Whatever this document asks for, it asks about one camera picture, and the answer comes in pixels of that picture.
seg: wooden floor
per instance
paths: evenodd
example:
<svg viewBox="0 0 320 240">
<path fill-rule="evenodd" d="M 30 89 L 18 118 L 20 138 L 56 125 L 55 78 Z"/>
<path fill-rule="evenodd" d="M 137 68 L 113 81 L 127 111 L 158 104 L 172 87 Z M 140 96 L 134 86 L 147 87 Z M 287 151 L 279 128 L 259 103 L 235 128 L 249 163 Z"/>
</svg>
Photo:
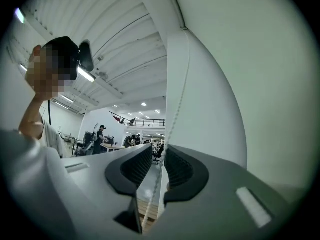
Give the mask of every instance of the wooden floor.
<svg viewBox="0 0 320 240">
<path fill-rule="evenodd" d="M 146 211 L 147 211 L 147 207 L 148 207 L 148 203 L 147 202 L 138 199 L 138 209 L 139 209 L 139 216 L 140 216 L 141 223 L 144 220 L 144 217 L 145 217 L 145 214 L 146 214 Z M 142 229 L 143 233 L 148 232 L 150 227 L 157 221 L 158 208 L 159 208 L 158 205 L 152 205 L 151 206 L 151 209 L 149 211 L 148 220 L 147 220 L 147 222 L 145 224 L 145 227 Z"/>
</svg>

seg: white t-shirt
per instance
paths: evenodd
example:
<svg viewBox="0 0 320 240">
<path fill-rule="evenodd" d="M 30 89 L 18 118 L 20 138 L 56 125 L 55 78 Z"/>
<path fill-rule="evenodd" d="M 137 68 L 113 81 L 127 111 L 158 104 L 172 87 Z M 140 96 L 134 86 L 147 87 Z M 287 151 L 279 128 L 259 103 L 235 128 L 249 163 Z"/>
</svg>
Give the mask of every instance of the white t-shirt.
<svg viewBox="0 0 320 240">
<path fill-rule="evenodd" d="M 47 145 L 47 136 L 46 136 L 46 128 L 45 127 L 43 127 L 42 137 L 41 137 L 41 139 L 39 139 L 39 141 L 40 141 L 40 145 L 42 147 L 47 147 L 48 146 Z"/>
</svg>

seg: gray plastic surface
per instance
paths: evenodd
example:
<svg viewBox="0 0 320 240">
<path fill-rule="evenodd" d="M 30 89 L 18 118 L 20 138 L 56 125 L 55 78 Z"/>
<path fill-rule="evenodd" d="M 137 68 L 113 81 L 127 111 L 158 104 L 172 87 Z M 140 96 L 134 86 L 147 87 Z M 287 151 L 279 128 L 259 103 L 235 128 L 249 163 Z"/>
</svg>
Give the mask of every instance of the gray plastic surface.
<svg viewBox="0 0 320 240">
<path fill-rule="evenodd" d="M 131 151 L 143 150 L 144 145 L 60 159 L 54 149 L 41 148 L 38 141 L 17 133 L 0 131 L 0 138 L 0 166 L 12 198 L 55 239 L 225 240 L 257 234 L 261 229 L 236 195 L 240 187 L 250 189 L 274 218 L 287 208 L 274 190 L 240 166 L 173 146 L 207 167 L 208 183 L 190 201 L 169 202 L 149 232 L 140 235 L 114 221 L 129 208 L 134 197 L 117 194 L 108 184 L 105 170 L 110 162 Z"/>
</svg>

